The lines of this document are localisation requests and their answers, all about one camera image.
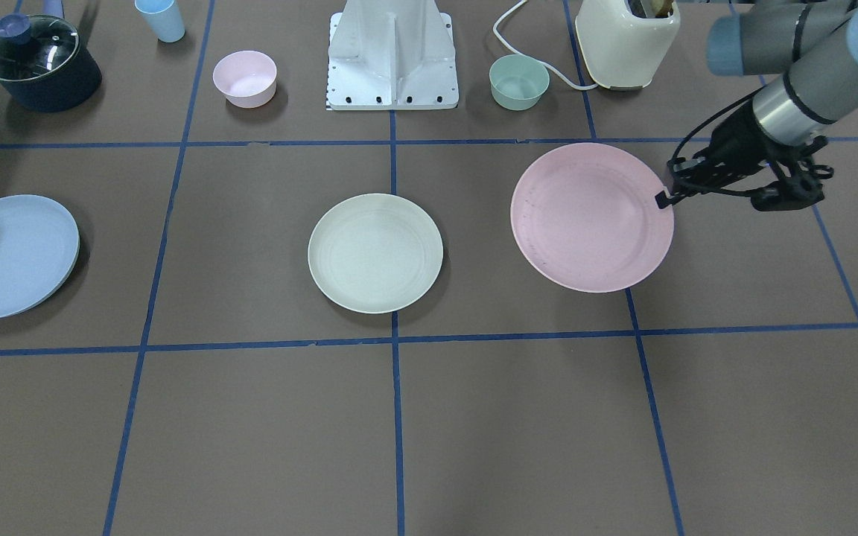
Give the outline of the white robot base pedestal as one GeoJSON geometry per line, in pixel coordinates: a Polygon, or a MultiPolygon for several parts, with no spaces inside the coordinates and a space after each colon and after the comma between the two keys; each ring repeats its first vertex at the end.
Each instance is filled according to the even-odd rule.
{"type": "Polygon", "coordinates": [[[444,111],[460,101],[452,17],[435,1],[348,1],[331,14],[330,111],[444,111]]]}

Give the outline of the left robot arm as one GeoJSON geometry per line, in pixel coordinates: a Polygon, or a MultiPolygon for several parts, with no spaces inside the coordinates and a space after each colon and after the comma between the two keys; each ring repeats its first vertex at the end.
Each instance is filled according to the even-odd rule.
{"type": "Polygon", "coordinates": [[[814,153],[858,109],[858,1],[759,1],[711,28],[706,58],[714,74],[770,81],[706,119],[708,146],[688,159],[674,150],[658,207],[698,194],[745,197],[758,211],[822,201],[833,170],[814,153]]]}

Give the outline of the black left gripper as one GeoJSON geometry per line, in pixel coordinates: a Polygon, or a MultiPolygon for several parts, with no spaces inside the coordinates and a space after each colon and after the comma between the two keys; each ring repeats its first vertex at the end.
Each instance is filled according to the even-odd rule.
{"type": "Polygon", "coordinates": [[[689,159],[681,156],[692,137],[714,119],[708,119],[685,136],[668,159],[672,184],[667,192],[656,194],[658,209],[667,209],[675,202],[698,194],[746,197],[753,202],[780,200],[777,181],[747,191],[728,189],[736,181],[760,172],[763,163],[776,162],[780,155],[780,142],[767,135],[753,112],[732,112],[712,132],[705,149],[698,150],[689,159]]]}

